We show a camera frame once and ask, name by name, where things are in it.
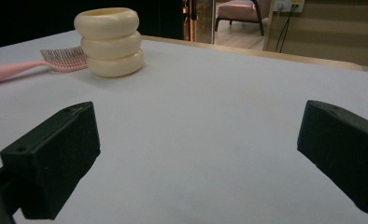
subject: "wooden table edge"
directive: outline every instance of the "wooden table edge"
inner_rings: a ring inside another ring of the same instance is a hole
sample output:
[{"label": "wooden table edge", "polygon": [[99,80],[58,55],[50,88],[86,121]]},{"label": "wooden table edge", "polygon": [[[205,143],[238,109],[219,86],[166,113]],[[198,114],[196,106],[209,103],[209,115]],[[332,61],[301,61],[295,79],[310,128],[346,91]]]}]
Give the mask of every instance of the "wooden table edge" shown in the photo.
[{"label": "wooden table edge", "polygon": [[213,44],[196,43],[196,42],[191,42],[191,41],[169,39],[169,38],[150,36],[150,35],[142,35],[142,37],[144,40],[150,40],[150,41],[159,41],[159,42],[165,42],[165,43],[170,43],[170,44],[179,44],[179,45],[185,45],[185,46],[191,46],[191,47],[197,47],[197,48],[203,48],[203,49],[228,51],[228,52],[233,52],[233,53],[260,56],[260,57],[265,57],[265,58],[285,60],[285,61],[291,61],[291,62],[297,62],[297,63],[312,63],[312,64],[318,64],[318,65],[324,65],[324,66],[339,67],[339,68],[345,68],[345,69],[350,69],[350,70],[363,71],[362,67],[355,63],[347,63],[347,62],[327,60],[327,59],[311,58],[311,57],[297,56],[297,55],[284,54],[284,53],[275,53],[275,52],[261,51],[261,50],[255,50],[255,49],[240,49],[240,48],[235,48],[235,47],[226,47],[226,46],[213,45]]}]

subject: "cream plastic ring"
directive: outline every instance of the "cream plastic ring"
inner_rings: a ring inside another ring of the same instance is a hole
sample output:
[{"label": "cream plastic ring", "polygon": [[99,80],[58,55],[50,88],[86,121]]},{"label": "cream plastic ring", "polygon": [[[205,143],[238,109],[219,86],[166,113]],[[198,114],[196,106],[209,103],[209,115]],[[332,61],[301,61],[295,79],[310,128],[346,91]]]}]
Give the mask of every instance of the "cream plastic ring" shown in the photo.
[{"label": "cream plastic ring", "polygon": [[77,32],[88,39],[110,39],[137,30],[137,13],[127,7],[108,7],[79,13],[74,18]]},{"label": "cream plastic ring", "polygon": [[144,63],[141,49],[124,58],[113,60],[97,60],[87,58],[88,68],[99,77],[121,77],[137,71]]},{"label": "cream plastic ring", "polygon": [[94,59],[116,59],[136,53],[141,46],[141,35],[135,31],[121,38],[95,40],[82,37],[81,47]]}]

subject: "hair brush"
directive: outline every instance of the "hair brush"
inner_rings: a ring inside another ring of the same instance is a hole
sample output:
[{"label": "hair brush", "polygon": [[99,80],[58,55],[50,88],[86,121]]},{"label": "hair brush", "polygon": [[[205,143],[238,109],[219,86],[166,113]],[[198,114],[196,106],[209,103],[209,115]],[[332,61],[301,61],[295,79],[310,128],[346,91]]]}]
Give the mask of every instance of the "hair brush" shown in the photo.
[{"label": "hair brush", "polygon": [[42,49],[44,60],[0,65],[0,81],[37,66],[49,66],[56,72],[73,72],[87,68],[86,55],[81,47],[71,49]]}]

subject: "white table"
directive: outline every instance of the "white table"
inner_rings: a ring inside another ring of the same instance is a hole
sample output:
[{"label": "white table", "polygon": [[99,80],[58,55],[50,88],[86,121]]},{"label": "white table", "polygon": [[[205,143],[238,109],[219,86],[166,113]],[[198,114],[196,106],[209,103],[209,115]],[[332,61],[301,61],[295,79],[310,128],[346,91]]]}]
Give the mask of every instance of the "white table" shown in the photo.
[{"label": "white table", "polygon": [[[0,48],[0,64],[79,39]],[[368,119],[367,73],[148,40],[142,50],[144,67],[127,77],[37,68],[0,83],[0,150],[60,109],[94,103],[101,155],[53,223],[368,223],[296,149],[307,100]]]}]

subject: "electrical outlet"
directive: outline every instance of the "electrical outlet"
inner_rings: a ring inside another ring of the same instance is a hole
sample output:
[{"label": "electrical outlet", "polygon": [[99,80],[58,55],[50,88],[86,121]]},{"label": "electrical outlet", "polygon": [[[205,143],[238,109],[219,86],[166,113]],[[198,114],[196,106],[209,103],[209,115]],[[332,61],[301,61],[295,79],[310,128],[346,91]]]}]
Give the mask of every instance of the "electrical outlet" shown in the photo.
[{"label": "electrical outlet", "polygon": [[297,5],[294,13],[303,11],[305,0],[275,0],[274,11],[290,12],[293,5]]}]

